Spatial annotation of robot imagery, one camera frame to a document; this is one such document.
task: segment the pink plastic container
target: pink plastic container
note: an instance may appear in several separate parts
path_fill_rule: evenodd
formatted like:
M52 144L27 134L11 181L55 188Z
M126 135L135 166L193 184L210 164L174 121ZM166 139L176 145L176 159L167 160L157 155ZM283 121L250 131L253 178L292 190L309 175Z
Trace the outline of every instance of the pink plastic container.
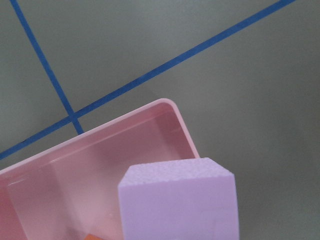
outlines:
M129 166L198 158L177 106L159 99L0 170L1 240L122 240Z

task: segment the blue tape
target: blue tape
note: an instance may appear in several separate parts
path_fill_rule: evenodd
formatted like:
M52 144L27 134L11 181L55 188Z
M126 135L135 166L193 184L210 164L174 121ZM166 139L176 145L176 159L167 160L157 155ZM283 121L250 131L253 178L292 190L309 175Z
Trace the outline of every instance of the blue tape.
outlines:
M0 160L8 157L11 154L14 154L15 152L27 147L28 145L34 143L35 141L42 139L43 137L51 134L52 132L62 128L63 126L69 124L71 122L71 119L69 116L65 117L64 119L52 124L51 126L43 129L42 131L36 133L35 135L28 137L26 140L8 148L7 150L0 153Z
M254 24L255 22L267 17L268 15L274 13L275 11L285 7L286 5L294 2L295 0L281 0L278 1L267 8L257 12L256 14L246 18L245 20L237 23L229 27L228 29L220 32L219 34L215 35L214 37L200 43L199 45L191 48L190 50L180 54L179 56L167 61L166 63L162 64L161 66L156 67L155 69L147 72L146 74L138 77L137 79L127 83L126 85L118 88L117 90L103 96L102 98L94 101L93 103L85 106L84 108L80 109L75 113L76 117L79 118L100 106L110 102L111 100L119 97L122 94L134 89L135 87L145 83L146 81L162 74L163 72L173 68L174 66L184 62L185 60L191 58L192 56L202 52L203 50L221 42L222 40L230 37L231 35L243 30L244 28Z
M75 116L75 113L61 87L61 85L59 84L54 72L52 71L47 59L46 59L46 56L44 55L44 53L42 52L41 48L40 48L40 45L38 44L37 42L37 39L35 38L18 2L16 0L10 0L11 2L11 5L21 23L21 25L23 26L23 29L27 35L27 37L29 38L29 41L34 49L34 51L36 52L36 55L38 56L47 76L49 77L56 93L58 94L66 112L68 113L68 115L70 116L70 119L77 131L78 134L83 134L84 133L84 130L82 129L77 117Z
M144 82L162 74L163 72L178 65L179 63L182 63L183 61L191 58L192 56L202 52L203 50L213 46L216 43L221 42L222 40L230 37L231 35L239 32L240 30L243 30L244 28L254 24L255 22L267 17L268 15L276 12L277 10L282 9L283 7L285 7L288 4L295 2L295 1L296 0L280 0L272 5L268 6L267 8L265 8L265 9L257 12L256 14L246 18L245 20L237 23L236 25L229 27L228 29L222 31L221 33L215 35L214 37L200 43L199 45L197 45L197 46L191 48L190 50L182 53L181 55L169 60L168 62L162 64L161 66L156 67L155 69L147 72L146 74L138 77L137 79L129 82L128 84L126 84L126 85L118 88L117 90L107 94L106 96L98 99L97 101L94 101L93 103L89 104L88 106L85 106L84 108L75 112L74 115L76 116L76 118L79 118L79 117L97 109L98 107L106 104L107 102L110 102L111 100L117 98L118 96L120 96L120 95L134 89L135 87L143 84ZM32 144L33 142L43 138L44 136L54 132L55 130L58 130L59 128L63 127L64 125L66 125L70 122L71 122L71 116L70 116L70 118L66 117L66 118L62 119L61 121L56 122L55 124L47 127L46 129L27 138L25 141L20 142L17 145L1 152L0 153L0 160L19 151L20 149Z

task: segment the foam block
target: foam block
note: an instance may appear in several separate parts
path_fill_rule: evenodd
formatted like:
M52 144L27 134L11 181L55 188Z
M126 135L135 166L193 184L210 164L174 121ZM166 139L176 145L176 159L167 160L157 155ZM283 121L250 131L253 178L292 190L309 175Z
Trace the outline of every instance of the foam block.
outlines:
M233 173L210 158L137 164L118 185L125 240L238 240Z
M102 238L88 234L84 240L102 240Z

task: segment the gray floor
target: gray floor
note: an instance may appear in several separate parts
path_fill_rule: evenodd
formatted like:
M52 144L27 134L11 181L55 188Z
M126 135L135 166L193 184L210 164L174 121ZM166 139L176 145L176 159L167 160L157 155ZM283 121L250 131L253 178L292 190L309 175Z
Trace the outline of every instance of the gray floor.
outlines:
M274 0L19 1L75 111ZM79 119L90 130L174 100L202 157L236 176L241 238L320 236L320 2L296 1ZM67 116L0 3L0 152ZM72 124L0 160L68 140Z

